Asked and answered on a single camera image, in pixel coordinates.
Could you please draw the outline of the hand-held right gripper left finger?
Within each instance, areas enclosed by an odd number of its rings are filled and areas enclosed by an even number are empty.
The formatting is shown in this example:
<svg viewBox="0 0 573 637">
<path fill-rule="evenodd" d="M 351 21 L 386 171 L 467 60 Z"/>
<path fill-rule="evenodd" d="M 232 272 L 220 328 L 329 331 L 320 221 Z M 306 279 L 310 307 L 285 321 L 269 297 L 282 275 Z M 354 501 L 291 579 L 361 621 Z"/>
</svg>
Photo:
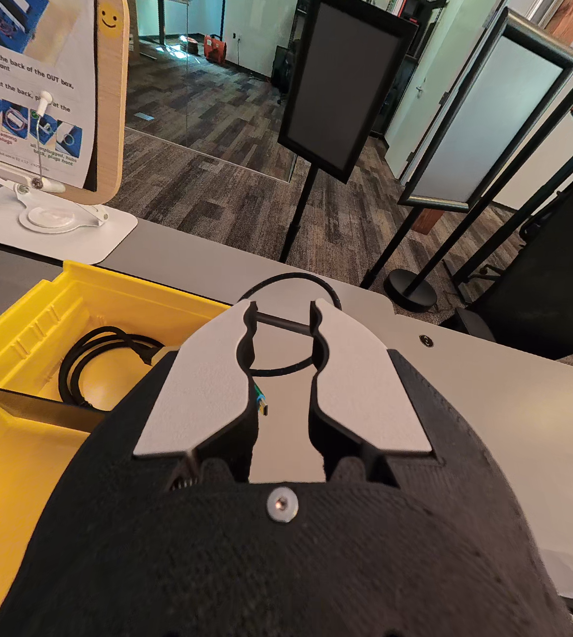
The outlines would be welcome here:
<svg viewBox="0 0 573 637">
<path fill-rule="evenodd" d="M 238 302 L 179 347 L 135 457 L 235 459 L 252 452 L 259 430 L 250 372 L 256 313 L 255 302 Z"/>
</svg>

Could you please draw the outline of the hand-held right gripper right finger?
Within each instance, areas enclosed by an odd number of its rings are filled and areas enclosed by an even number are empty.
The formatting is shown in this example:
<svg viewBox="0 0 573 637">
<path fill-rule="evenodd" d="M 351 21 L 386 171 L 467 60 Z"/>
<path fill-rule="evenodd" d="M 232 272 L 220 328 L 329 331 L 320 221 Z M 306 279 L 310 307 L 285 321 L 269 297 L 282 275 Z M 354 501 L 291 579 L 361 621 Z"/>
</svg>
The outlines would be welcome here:
<svg viewBox="0 0 573 637">
<path fill-rule="evenodd" d="M 381 452 L 428 455 L 432 445 L 386 345 L 324 299 L 311 302 L 310 424 Z"/>
</svg>

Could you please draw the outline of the black braided cable green plug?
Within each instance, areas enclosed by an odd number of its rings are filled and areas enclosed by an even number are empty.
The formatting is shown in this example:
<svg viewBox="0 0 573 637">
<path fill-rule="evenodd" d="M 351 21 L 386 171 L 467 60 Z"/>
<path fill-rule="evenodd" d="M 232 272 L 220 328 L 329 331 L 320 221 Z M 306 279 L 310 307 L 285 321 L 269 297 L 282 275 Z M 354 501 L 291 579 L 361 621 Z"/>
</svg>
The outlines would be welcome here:
<svg viewBox="0 0 573 637">
<path fill-rule="evenodd" d="M 319 285 L 330 297 L 332 305 L 335 308 L 342 310 L 341 301 L 335 289 L 328 282 L 326 282 L 319 276 L 313 275 L 311 273 L 292 272 L 292 273 L 283 273 L 281 275 L 271 276 L 270 278 L 267 278 L 264 281 L 259 282 L 255 286 L 250 288 L 250 290 L 245 292 L 240 297 L 239 300 L 240 301 L 250 300 L 251 297 L 255 295 L 258 291 L 268 287 L 269 285 L 272 285 L 284 280 L 295 280 L 295 279 L 306 280 L 306 281 L 313 282 L 316 285 Z M 302 323 L 298 323 L 298 322 L 291 321 L 282 317 L 277 317 L 274 315 L 269 315 L 269 314 L 265 314 L 261 312 L 256 313 L 256 319 L 258 323 L 262 323 L 270 327 L 287 330 L 287 331 L 298 333 L 304 336 L 311 336 L 310 327 Z M 313 358 L 310 355 L 303 361 L 291 364 L 289 366 L 285 366 L 282 368 L 264 369 L 264 370 L 255 369 L 255 370 L 251 370 L 251 373 L 252 373 L 252 376 L 254 377 L 262 377 L 262 378 L 282 377 L 282 376 L 296 373 L 301 370 L 305 370 L 307 367 L 311 366 L 312 364 L 313 364 Z M 255 384 L 254 387 L 256 390 L 256 406 L 258 408 L 258 412 L 259 414 L 266 416 L 268 414 L 268 403 L 266 402 L 266 396 L 264 395 L 264 393 L 261 391 L 261 389 L 259 388 L 257 384 Z"/>
</svg>

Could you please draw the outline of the yellow plastic bin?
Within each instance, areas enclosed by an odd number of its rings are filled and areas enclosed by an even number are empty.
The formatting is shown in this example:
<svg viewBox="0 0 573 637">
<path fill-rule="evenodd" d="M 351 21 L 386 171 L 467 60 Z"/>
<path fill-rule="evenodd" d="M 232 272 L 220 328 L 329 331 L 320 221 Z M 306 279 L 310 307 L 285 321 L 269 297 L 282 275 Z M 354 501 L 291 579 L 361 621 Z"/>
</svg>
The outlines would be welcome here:
<svg viewBox="0 0 573 637">
<path fill-rule="evenodd" d="M 163 346 L 180 345 L 225 304 L 161 284 L 67 261 L 0 313 L 0 390 L 4 398 L 61 406 L 58 371 L 73 344 L 115 326 Z M 0 605 L 52 490 L 88 432 L 46 415 L 0 406 Z"/>
</svg>

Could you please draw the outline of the white stand base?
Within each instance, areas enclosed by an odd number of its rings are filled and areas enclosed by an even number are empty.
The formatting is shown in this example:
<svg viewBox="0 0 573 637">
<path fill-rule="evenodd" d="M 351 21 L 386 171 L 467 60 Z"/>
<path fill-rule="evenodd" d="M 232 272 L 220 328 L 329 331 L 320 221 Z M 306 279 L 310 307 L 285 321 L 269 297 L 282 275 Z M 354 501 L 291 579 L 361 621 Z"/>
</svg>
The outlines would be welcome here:
<svg viewBox="0 0 573 637">
<path fill-rule="evenodd" d="M 101 204 L 84 206 L 25 187 L 0 188 L 0 244 L 55 260 L 94 265 L 136 227 L 137 218 Z"/>
</svg>

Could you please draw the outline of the black sign stand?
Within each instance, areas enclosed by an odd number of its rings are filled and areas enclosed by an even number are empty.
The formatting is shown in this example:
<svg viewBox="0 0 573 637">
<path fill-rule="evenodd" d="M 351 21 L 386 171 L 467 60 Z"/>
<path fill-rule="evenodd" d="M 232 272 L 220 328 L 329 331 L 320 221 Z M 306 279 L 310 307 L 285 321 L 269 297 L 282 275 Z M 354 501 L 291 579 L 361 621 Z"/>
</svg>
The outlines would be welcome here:
<svg viewBox="0 0 573 637">
<path fill-rule="evenodd" d="M 412 312 L 437 302 L 427 274 L 487 207 L 482 196 L 493 199 L 489 187 L 573 75 L 573 47 L 504 7 L 464 70 L 404 171 L 410 179 L 398 203 L 412 209 L 360 283 L 370 288 L 422 212 L 462 213 L 418 275 L 395 269 L 386 277 L 388 297 Z"/>
<path fill-rule="evenodd" d="M 311 1 L 278 142 L 310 163 L 279 261 L 318 171 L 347 183 L 418 25 L 364 1 Z"/>
</svg>

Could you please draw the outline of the instruction sheet on wooden board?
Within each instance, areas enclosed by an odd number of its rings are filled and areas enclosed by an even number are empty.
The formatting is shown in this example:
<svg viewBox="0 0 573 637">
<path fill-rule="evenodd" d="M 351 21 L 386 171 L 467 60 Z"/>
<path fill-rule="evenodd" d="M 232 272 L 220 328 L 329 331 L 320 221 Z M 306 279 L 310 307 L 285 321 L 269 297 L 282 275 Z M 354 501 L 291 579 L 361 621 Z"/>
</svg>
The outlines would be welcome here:
<svg viewBox="0 0 573 637">
<path fill-rule="evenodd" d="M 122 179 L 127 1 L 0 1 L 0 179 L 79 204 Z"/>
</svg>

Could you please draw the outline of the red floor object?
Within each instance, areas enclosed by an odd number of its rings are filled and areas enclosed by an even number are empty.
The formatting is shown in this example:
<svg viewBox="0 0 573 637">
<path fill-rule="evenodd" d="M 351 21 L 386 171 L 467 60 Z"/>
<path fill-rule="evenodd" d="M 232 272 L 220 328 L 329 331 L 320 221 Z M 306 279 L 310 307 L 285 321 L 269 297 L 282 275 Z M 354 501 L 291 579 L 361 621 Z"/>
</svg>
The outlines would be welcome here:
<svg viewBox="0 0 573 637">
<path fill-rule="evenodd" d="M 205 35 L 203 53 L 208 61 L 224 66 L 227 59 L 227 44 L 216 35 Z"/>
</svg>

